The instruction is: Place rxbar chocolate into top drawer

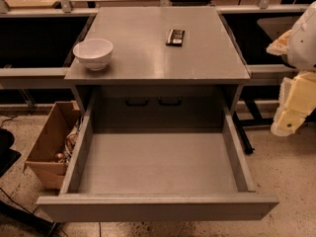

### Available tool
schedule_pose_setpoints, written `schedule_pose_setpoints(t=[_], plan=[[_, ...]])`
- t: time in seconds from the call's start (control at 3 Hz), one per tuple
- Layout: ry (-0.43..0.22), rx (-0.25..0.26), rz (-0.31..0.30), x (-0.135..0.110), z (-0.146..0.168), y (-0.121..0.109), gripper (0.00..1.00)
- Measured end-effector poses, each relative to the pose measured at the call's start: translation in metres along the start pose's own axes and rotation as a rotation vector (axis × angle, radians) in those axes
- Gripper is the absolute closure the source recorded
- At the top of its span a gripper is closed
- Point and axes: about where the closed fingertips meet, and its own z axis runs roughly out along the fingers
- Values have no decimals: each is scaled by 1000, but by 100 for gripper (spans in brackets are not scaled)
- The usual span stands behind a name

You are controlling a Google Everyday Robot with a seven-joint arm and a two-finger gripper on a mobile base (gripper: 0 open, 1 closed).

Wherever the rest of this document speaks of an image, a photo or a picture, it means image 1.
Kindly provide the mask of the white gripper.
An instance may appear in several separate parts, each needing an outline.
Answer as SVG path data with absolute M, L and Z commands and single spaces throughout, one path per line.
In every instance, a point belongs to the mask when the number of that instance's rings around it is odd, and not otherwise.
M 288 63 L 300 70 L 316 70 L 316 2 L 267 47 L 272 55 L 287 54 Z M 293 79 L 284 77 L 279 90 L 279 106 L 271 126 L 272 134 L 294 134 L 316 109 L 316 73 L 299 72 Z

